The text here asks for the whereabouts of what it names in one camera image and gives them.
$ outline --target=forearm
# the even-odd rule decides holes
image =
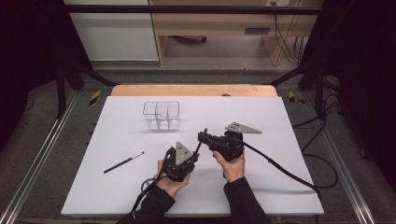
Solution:
[[[117,224],[160,224],[163,220],[163,214],[174,203],[175,200],[166,191],[154,187],[141,203],[141,208],[135,211],[134,214],[132,212],[129,213]]]
[[[233,224],[271,223],[244,177],[226,184],[224,192],[230,203]]]

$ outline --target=black curtain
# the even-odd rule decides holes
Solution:
[[[352,1],[326,1],[343,7]],[[356,0],[337,25],[321,61],[325,76],[340,79],[340,100],[361,148],[396,190],[396,1]],[[320,16],[304,52],[309,60],[339,16]]]
[[[70,15],[44,13],[40,6],[46,4],[64,1],[0,0],[0,149],[19,122],[28,92],[55,80],[61,60],[92,69]]]

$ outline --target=white table surface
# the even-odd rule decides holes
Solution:
[[[149,131],[143,117],[145,102],[180,103],[180,130]],[[109,96],[91,142],[69,191],[62,214],[102,217],[127,214],[142,182],[157,172],[157,161],[176,142],[189,150],[198,146],[197,134],[223,135],[237,121],[262,131],[244,133],[244,141],[300,178],[312,183],[280,97]],[[104,170],[136,153],[145,154],[104,174]],[[269,216],[323,214],[317,194],[278,171],[265,158],[246,148],[246,177]],[[228,216],[223,192],[226,180],[212,152],[202,144],[190,184],[176,197],[169,217]]]

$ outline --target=hand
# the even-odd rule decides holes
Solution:
[[[163,160],[158,161],[158,172],[154,178],[157,178],[158,173],[161,171],[161,167],[163,167]],[[177,192],[189,184],[190,176],[191,174],[188,174],[186,178],[184,178],[183,182],[172,181],[168,177],[165,177],[158,181],[157,186],[160,189],[165,190],[172,198],[175,198]]]
[[[239,158],[232,161],[226,161],[217,151],[213,151],[213,156],[223,168],[224,176],[228,182],[232,183],[245,176],[245,152]]]

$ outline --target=transparent box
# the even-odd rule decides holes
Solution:
[[[145,102],[143,115],[149,130],[179,130],[178,102]]]

